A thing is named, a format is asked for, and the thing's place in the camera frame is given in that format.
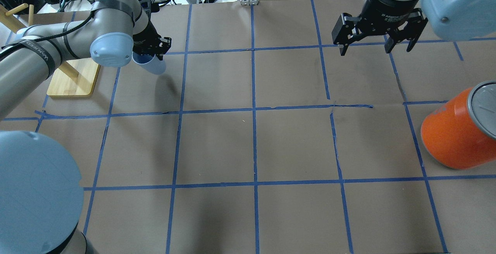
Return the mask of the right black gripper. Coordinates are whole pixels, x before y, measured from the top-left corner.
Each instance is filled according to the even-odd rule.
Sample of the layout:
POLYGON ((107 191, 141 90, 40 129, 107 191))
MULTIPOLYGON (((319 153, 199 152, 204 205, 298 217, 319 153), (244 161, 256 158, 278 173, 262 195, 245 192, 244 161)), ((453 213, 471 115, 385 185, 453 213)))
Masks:
POLYGON ((357 17, 343 12, 332 30, 332 41, 345 56, 349 45, 363 37, 388 35, 384 49, 391 53, 400 42, 407 40, 406 51, 411 52, 423 33, 428 19, 420 8, 419 0, 365 0, 357 17))

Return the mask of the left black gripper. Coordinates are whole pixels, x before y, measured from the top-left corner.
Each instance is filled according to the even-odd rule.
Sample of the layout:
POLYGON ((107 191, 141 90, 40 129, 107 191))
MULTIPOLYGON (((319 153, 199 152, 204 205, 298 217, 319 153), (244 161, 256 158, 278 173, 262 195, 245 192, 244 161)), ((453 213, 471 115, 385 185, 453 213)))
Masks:
POLYGON ((163 61, 171 46, 172 38, 161 37, 150 21, 144 30, 133 34, 133 52, 148 55, 155 54, 160 61, 163 61))

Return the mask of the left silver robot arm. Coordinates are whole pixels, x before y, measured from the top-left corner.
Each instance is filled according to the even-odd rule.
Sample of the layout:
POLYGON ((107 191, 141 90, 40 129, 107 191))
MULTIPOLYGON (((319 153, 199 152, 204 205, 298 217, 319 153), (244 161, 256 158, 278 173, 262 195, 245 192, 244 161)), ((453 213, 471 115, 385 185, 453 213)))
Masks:
MULTIPOLYGON (((1 22, 16 34, 1 50, 1 119, 43 81, 47 95, 85 97, 99 68, 134 61, 148 72, 166 70, 171 46, 150 20, 144 0, 94 0, 89 16, 31 25, 1 22)), ((78 230, 84 200, 72 155, 52 138, 32 131, 1 132, 1 253, 95 254, 78 230)))

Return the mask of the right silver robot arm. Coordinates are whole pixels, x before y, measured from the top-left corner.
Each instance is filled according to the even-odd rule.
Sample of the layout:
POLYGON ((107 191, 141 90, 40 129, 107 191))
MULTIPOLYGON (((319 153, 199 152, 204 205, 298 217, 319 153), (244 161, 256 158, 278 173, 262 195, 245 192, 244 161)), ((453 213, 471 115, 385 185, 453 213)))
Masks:
POLYGON ((387 35, 384 49, 408 41, 410 52, 427 24, 446 41, 466 41, 495 32, 496 0, 365 0, 361 13, 342 13, 331 36, 344 56, 349 45, 387 35))

